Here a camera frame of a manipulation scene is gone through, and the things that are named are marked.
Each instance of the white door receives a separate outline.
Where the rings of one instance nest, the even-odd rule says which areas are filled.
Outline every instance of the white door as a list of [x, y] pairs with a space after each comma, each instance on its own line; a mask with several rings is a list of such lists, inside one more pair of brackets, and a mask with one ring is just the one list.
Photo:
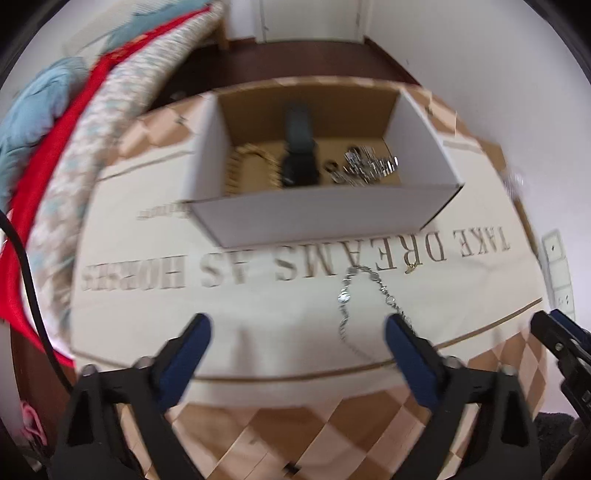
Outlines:
[[260, 0], [265, 41], [359, 41], [363, 0]]

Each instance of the screw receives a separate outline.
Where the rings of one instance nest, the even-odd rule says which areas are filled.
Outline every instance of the screw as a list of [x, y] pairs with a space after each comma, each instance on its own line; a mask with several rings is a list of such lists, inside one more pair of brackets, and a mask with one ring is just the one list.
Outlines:
[[153, 363], [154, 359], [151, 356], [143, 356], [136, 363], [134, 363], [134, 368], [148, 368], [151, 367]]
[[83, 377], [89, 377], [97, 372], [98, 372], [98, 370], [96, 368], [96, 365], [90, 364], [90, 365], [86, 365], [85, 367], [83, 367], [81, 373], [82, 373]]
[[517, 375], [517, 370], [511, 365], [503, 365], [501, 367], [501, 372], [503, 372], [505, 375], [509, 375], [510, 377]]
[[464, 364], [462, 361], [456, 356], [447, 356], [443, 359], [443, 365], [448, 368], [458, 369], [462, 368]]

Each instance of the dark fabric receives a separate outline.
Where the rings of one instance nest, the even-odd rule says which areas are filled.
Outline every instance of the dark fabric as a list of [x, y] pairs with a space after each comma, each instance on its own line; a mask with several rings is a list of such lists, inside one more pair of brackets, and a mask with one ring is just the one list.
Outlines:
[[542, 472], [545, 472], [573, 437], [569, 432], [574, 418], [566, 413], [539, 413], [534, 420], [540, 443]]

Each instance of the jewelry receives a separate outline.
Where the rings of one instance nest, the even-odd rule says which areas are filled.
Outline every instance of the jewelry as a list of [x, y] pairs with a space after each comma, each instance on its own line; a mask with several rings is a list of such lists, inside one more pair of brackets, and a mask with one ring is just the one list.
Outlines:
[[350, 147], [345, 153], [343, 173], [338, 164], [329, 160], [324, 169], [336, 184], [364, 186], [374, 184], [398, 170], [396, 157], [377, 158], [372, 147]]
[[349, 318], [350, 318], [349, 311], [347, 309], [347, 304], [351, 300], [351, 295], [349, 293], [349, 285], [351, 285], [352, 278], [355, 275], [357, 275], [358, 272], [368, 273], [369, 279], [371, 281], [376, 282], [379, 285], [380, 292], [382, 292], [384, 294], [384, 296], [386, 297], [386, 305], [388, 305], [389, 307], [392, 307], [394, 309], [394, 312], [398, 313], [402, 317], [402, 319], [409, 325], [410, 328], [412, 328], [412, 325], [411, 325], [408, 317], [404, 314], [404, 311], [400, 308], [400, 306], [396, 302], [396, 299], [392, 295], [390, 295], [390, 292], [388, 291], [386, 286], [382, 283], [382, 279], [380, 278], [379, 274], [376, 271], [372, 270], [369, 267], [363, 267], [361, 265], [355, 265], [355, 266], [349, 267], [347, 269], [347, 274], [343, 278], [343, 288], [340, 291], [340, 294], [337, 298], [337, 300], [339, 301], [340, 312], [343, 315], [343, 320], [341, 320], [341, 323], [339, 325], [340, 340], [351, 351], [353, 351], [357, 356], [363, 358], [365, 361], [370, 362], [370, 363], [377, 363], [378, 361], [376, 359], [372, 358], [367, 353], [362, 352], [355, 345], [351, 344], [349, 342], [349, 339], [347, 338], [346, 327], [347, 327], [347, 323], [349, 323]]
[[360, 181], [356, 181], [355, 179], [349, 177], [348, 175], [344, 175], [341, 172], [339, 172], [339, 164], [337, 162], [335, 162], [334, 160], [327, 160], [324, 162], [324, 170], [330, 174], [330, 179], [333, 181], [333, 183], [336, 183], [337, 185], [343, 185], [345, 183], [348, 183], [349, 185], [353, 186], [353, 187], [358, 187], [363, 185], [362, 182]]
[[405, 275], [408, 275], [409, 273], [413, 273], [417, 269], [417, 267], [418, 267], [418, 260], [415, 263], [410, 264], [408, 266], [406, 272], [404, 272]]
[[238, 195], [240, 193], [240, 174], [244, 158], [254, 155], [261, 157], [267, 162], [269, 167], [269, 183], [273, 190], [281, 190], [281, 169], [277, 159], [268, 151], [263, 150], [250, 143], [241, 147], [236, 147], [235, 152], [230, 156], [230, 161], [226, 166], [226, 195]]

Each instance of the wall socket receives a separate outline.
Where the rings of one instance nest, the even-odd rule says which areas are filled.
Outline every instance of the wall socket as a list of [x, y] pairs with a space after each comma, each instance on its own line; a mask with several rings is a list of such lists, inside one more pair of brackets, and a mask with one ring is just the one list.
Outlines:
[[563, 287], [554, 291], [554, 304], [562, 313], [568, 314], [574, 311], [573, 287]]
[[560, 232], [554, 230], [542, 238], [544, 253], [548, 261], [550, 287], [554, 298], [552, 306], [574, 321], [573, 286], [570, 279], [569, 261], [562, 244]]

